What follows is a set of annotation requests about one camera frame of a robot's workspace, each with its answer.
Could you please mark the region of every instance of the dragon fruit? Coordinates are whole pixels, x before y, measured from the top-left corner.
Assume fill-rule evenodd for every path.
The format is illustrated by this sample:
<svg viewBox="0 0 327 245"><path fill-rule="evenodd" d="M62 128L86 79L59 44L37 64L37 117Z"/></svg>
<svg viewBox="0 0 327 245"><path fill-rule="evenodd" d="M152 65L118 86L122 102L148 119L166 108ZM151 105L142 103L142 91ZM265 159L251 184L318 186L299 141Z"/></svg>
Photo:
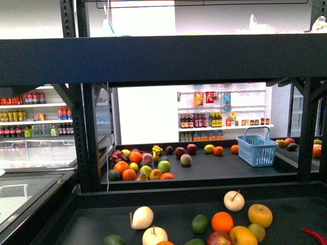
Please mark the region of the dragon fruit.
<svg viewBox="0 0 327 245"><path fill-rule="evenodd" d="M119 161L127 162L127 158L125 157L125 154L120 150L114 150L109 159L114 164L118 163Z"/></svg>

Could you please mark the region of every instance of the red chili pepper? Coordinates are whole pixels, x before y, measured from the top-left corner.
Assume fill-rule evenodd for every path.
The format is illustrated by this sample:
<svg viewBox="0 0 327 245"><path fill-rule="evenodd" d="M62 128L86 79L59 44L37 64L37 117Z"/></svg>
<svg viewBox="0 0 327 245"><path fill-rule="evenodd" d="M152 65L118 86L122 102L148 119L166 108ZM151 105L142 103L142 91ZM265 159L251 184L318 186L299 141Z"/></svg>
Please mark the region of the red chili pepper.
<svg viewBox="0 0 327 245"><path fill-rule="evenodd" d="M321 234L306 228L302 228L301 230L315 238L320 243L320 245L327 245L327 239L324 238Z"/></svg>

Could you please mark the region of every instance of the basket handle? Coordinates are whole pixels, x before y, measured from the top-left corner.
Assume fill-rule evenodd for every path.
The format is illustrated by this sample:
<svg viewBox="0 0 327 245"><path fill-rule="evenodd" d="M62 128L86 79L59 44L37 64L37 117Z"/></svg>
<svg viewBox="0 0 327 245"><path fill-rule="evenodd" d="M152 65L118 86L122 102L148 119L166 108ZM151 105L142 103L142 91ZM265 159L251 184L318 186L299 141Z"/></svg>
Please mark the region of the basket handle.
<svg viewBox="0 0 327 245"><path fill-rule="evenodd" d="M270 128L267 127L267 126L262 126L262 127L250 127L250 128L247 128L247 129L245 130L245 132L244 132L244 135L243 135L243 139L242 139L243 141L246 141L246 132L247 132L249 129L267 129L267 134L266 134L266 139L265 139L265 140L267 140L267 139L270 140Z"/></svg>

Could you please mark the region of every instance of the blue plastic basket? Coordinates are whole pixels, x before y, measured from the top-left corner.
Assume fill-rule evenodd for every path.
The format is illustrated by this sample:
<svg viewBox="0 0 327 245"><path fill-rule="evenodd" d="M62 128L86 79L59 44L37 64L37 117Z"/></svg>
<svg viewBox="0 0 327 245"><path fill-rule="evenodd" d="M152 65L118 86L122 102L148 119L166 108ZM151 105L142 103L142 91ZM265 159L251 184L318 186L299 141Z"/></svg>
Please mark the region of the blue plastic basket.
<svg viewBox="0 0 327 245"><path fill-rule="evenodd" d="M250 129L268 129L266 137L261 135L246 135ZM245 130L244 135L237 136L239 156L253 167L271 166L274 163L275 150L278 144L270 139L268 127L255 127Z"/></svg>

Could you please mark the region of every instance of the apple stem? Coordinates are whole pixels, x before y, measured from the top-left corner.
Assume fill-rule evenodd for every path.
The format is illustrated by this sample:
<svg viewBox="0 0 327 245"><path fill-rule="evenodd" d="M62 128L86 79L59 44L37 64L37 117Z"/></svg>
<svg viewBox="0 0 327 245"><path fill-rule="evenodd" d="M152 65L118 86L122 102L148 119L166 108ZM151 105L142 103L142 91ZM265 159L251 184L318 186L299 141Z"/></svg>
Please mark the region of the apple stem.
<svg viewBox="0 0 327 245"><path fill-rule="evenodd" d="M238 193L240 193L241 192L241 190L239 190L235 195L234 195L234 197L231 199L231 201L234 201L234 198L236 197L236 195L238 194Z"/></svg>
<svg viewBox="0 0 327 245"><path fill-rule="evenodd" d="M133 222L132 213L129 213L129 219L131 221L131 228L133 228L133 225L132 225L132 222Z"/></svg>

